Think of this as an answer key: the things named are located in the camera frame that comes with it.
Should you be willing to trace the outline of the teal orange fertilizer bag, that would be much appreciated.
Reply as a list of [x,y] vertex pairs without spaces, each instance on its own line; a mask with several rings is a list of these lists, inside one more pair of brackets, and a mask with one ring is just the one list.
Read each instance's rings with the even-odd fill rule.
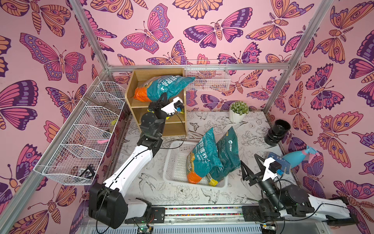
[[177,96],[195,77],[184,77],[179,75],[164,75],[153,77],[143,85],[146,88],[147,97],[151,101],[157,101],[166,93],[167,98]]
[[161,77],[153,77],[137,87],[133,98],[141,102],[158,101],[162,95],[159,87],[160,78]]

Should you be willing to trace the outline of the teal yellow fertilizer bag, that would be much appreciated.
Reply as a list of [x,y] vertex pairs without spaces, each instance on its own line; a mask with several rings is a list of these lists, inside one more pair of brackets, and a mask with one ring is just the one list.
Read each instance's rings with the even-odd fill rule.
[[209,186],[215,187],[219,182],[225,179],[229,173],[240,168],[241,161],[239,157],[238,138],[233,127],[221,137],[216,143],[218,158],[222,166],[215,166],[207,174]]

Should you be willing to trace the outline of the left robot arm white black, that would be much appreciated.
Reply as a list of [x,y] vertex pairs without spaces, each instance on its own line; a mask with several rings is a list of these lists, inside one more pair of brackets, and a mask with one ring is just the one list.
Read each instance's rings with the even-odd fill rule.
[[148,217],[152,205],[126,194],[136,176],[161,149],[167,118],[183,109],[183,101],[179,97],[169,101],[166,93],[158,101],[150,103],[148,112],[141,118],[141,134],[132,154],[112,176],[91,186],[89,217],[112,229],[121,226],[125,220]]

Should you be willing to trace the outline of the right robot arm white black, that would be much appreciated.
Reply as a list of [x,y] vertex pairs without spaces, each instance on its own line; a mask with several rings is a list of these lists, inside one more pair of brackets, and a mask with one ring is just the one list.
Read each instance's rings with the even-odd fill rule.
[[314,219],[329,226],[358,224],[345,198],[321,199],[308,194],[295,184],[277,187],[272,179],[263,181],[262,173],[242,175],[249,186],[258,185],[263,198],[257,205],[243,206],[245,221],[306,221]]

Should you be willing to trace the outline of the wooden three-tier shelf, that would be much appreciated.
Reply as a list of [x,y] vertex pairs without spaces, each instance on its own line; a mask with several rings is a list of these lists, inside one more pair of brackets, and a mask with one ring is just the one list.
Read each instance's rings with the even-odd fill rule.
[[[126,102],[131,110],[137,125],[141,124],[141,118],[148,112],[149,102],[141,102],[133,98],[135,89],[149,79],[163,75],[185,75],[183,68],[169,69],[137,69],[134,70],[126,89]],[[184,104],[184,113],[177,114],[166,120],[163,136],[184,136],[187,134],[186,127],[187,105]]]

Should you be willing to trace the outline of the teal spray bottle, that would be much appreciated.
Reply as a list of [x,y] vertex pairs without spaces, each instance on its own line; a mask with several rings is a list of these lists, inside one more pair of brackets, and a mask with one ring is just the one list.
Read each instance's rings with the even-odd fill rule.
[[308,163],[311,163],[313,158],[319,155],[320,153],[317,150],[307,146],[303,150],[288,153],[282,158],[290,164],[290,168],[294,168],[301,164],[306,158],[308,158]]

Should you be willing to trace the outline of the white plastic basket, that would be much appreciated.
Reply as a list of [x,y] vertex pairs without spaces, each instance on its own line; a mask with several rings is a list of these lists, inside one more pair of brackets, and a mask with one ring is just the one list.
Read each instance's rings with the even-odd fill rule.
[[174,185],[188,185],[204,189],[222,190],[228,187],[228,177],[225,177],[216,186],[210,186],[205,177],[199,183],[189,183],[186,174],[186,161],[189,153],[196,146],[196,142],[174,141],[168,149],[163,170],[163,180]]

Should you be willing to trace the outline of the potted green succulent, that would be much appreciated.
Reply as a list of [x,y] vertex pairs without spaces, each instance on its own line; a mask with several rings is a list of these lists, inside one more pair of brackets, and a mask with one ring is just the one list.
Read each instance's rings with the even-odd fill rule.
[[229,120],[232,123],[240,123],[249,113],[249,107],[243,101],[236,101],[231,104],[229,109]]

